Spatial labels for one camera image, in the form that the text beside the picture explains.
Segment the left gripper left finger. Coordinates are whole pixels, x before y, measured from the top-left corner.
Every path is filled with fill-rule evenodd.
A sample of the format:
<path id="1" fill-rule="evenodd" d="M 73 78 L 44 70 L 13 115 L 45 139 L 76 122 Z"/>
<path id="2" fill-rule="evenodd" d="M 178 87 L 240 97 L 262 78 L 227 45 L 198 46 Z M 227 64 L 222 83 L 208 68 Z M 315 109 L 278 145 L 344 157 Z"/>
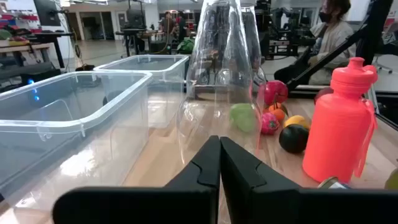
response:
<path id="1" fill-rule="evenodd" d="M 54 223 L 216 223 L 221 142 L 210 136 L 163 187 L 80 187 L 60 196 Z"/>

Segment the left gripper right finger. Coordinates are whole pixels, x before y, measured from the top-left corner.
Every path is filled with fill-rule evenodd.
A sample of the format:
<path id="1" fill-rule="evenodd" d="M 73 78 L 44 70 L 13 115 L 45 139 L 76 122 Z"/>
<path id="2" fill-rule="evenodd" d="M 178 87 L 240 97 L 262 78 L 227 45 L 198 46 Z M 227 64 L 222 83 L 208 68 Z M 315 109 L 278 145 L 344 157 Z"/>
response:
<path id="1" fill-rule="evenodd" d="M 231 223 L 397 224 L 397 192 L 303 188 L 227 137 L 221 178 Z"/>

